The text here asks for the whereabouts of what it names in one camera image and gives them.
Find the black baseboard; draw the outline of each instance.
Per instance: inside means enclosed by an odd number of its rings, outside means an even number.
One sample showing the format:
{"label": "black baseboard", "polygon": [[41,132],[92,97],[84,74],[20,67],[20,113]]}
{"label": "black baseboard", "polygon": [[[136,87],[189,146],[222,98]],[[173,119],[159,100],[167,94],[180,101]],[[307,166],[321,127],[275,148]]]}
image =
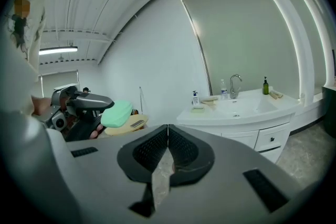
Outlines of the black baseboard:
{"label": "black baseboard", "polygon": [[294,131],[291,131],[290,134],[289,134],[289,136],[294,135],[294,134],[297,134],[297,133],[300,133],[300,132],[302,132],[303,130],[305,130],[305,129],[307,129],[307,128],[310,128],[310,127],[312,127],[312,126],[314,126],[315,124],[319,123],[320,121],[323,121],[323,119],[324,119],[324,116],[322,116],[321,118],[319,118],[319,119],[317,119],[317,120],[315,120],[315,121],[313,121],[313,122],[307,124],[306,126],[303,126],[303,127],[298,128],[298,129],[296,129],[296,130],[294,130]]}

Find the faucet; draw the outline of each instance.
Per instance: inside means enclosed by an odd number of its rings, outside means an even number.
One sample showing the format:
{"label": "faucet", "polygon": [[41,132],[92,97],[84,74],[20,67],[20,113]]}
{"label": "faucet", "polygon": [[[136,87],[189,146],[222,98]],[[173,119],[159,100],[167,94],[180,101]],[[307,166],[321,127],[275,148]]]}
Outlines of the faucet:
{"label": "faucet", "polygon": [[241,76],[238,75],[238,74],[234,74],[234,75],[230,78],[230,85],[231,85],[231,88],[230,88],[230,98],[231,98],[231,99],[236,99],[237,96],[238,96],[238,92],[235,92],[235,91],[234,91],[233,83],[232,83],[232,78],[233,78],[233,77],[238,77],[238,78],[240,79],[240,81],[243,81],[243,80],[241,79]]}

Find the green sponge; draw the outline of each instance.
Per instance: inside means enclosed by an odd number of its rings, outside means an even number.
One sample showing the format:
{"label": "green sponge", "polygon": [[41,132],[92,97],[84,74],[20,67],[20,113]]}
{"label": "green sponge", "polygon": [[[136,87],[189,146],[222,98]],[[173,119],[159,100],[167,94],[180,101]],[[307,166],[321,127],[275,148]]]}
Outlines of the green sponge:
{"label": "green sponge", "polygon": [[133,106],[129,101],[115,101],[113,107],[104,110],[100,123],[105,127],[119,128],[128,120],[132,109]]}

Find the water bottle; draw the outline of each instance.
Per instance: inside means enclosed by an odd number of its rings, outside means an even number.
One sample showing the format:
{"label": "water bottle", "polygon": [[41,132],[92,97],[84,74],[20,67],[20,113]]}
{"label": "water bottle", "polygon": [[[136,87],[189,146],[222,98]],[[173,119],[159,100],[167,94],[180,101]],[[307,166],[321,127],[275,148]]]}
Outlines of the water bottle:
{"label": "water bottle", "polygon": [[225,82],[224,82],[224,79],[221,79],[221,85],[220,85],[220,98],[222,99],[222,100],[226,100],[227,99],[227,88],[226,88],[226,86],[225,86]]}

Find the light fixture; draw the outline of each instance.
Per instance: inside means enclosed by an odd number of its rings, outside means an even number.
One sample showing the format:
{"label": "light fixture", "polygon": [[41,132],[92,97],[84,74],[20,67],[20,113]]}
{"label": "light fixture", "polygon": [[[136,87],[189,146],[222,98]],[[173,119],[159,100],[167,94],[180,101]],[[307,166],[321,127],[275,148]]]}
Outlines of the light fixture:
{"label": "light fixture", "polygon": [[62,52],[73,52],[77,51],[78,47],[55,47],[55,48],[47,48],[47,49],[41,49],[39,51],[39,55],[46,55],[46,54],[60,54]]}

